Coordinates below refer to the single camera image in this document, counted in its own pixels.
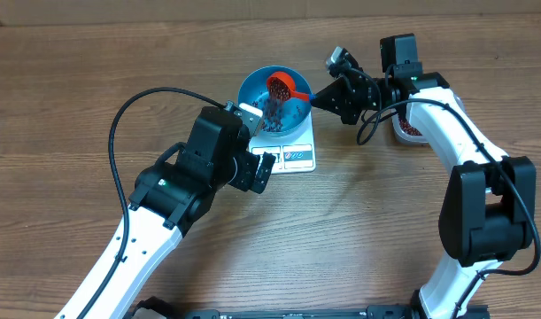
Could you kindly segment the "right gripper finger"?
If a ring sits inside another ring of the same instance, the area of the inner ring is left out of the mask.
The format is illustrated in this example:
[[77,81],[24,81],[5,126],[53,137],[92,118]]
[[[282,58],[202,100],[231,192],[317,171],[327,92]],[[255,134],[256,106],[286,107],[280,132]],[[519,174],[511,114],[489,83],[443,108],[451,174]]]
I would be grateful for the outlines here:
[[311,105],[325,105],[334,101],[340,101],[342,98],[352,93],[352,85],[349,79],[342,75],[331,82],[327,87],[313,94],[310,98]]
[[345,102],[333,101],[331,99],[312,99],[310,104],[312,107],[333,113],[341,118],[346,115]]

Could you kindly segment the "red beans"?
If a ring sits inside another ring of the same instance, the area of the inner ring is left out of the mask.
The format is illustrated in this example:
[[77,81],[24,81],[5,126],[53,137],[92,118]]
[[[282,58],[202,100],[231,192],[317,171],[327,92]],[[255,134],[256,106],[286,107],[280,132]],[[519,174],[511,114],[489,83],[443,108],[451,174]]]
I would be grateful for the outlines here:
[[265,132],[283,132],[295,128],[305,119],[307,110],[300,100],[292,98],[288,101],[275,100],[268,91],[260,92],[252,103],[264,113],[262,130]]

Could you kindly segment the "red measuring scoop blue handle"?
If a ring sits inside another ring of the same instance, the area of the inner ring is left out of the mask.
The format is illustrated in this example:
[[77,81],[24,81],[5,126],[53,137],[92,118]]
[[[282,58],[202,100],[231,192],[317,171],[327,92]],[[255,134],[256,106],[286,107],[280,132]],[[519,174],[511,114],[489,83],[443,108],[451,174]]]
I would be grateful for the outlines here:
[[274,72],[267,78],[267,91],[271,98],[283,102],[292,98],[306,102],[315,99],[314,94],[297,91],[293,78],[283,71]]

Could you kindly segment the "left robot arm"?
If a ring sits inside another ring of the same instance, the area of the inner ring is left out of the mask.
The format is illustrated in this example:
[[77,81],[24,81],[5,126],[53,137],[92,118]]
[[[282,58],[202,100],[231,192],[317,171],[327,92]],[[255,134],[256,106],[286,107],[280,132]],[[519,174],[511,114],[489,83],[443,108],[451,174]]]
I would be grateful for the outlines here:
[[262,110],[206,106],[186,144],[177,144],[142,171],[128,198],[127,216],[61,318],[121,318],[139,291],[225,185],[261,193],[275,157],[247,147],[263,123]]

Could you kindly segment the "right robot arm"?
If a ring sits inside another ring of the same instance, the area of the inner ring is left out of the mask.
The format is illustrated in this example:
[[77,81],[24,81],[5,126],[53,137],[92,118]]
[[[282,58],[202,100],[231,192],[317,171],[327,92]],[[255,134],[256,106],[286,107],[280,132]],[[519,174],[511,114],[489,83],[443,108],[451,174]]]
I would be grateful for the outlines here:
[[463,110],[448,81],[427,73],[414,35],[380,41],[383,76],[366,74],[345,48],[336,47],[326,68],[333,81],[311,96],[311,105],[358,125],[365,144],[378,124],[403,116],[425,138],[449,174],[438,219],[443,255],[431,278],[406,305],[370,306],[368,318],[485,318],[471,306],[491,275],[504,275],[505,261],[520,250],[535,251],[540,237],[534,220],[537,172],[525,156],[512,157],[491,142]]

